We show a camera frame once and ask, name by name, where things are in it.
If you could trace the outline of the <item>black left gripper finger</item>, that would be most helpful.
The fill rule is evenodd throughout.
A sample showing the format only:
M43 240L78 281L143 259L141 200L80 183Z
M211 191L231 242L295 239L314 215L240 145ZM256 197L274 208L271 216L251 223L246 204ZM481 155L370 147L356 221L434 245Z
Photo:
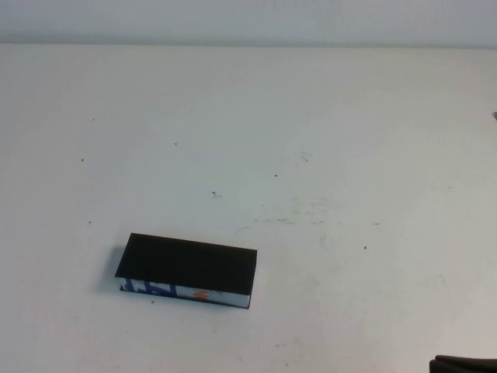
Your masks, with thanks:
M440 361L429 363L431 373L488 373L496 372L496 361Z

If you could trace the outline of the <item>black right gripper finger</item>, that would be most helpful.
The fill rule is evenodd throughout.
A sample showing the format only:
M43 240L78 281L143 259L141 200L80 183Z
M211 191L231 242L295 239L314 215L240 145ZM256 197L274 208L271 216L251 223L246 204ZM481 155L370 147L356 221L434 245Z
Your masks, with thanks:
M435 360L447 364L496 364L496 359L455 357L447 355L436 355Z

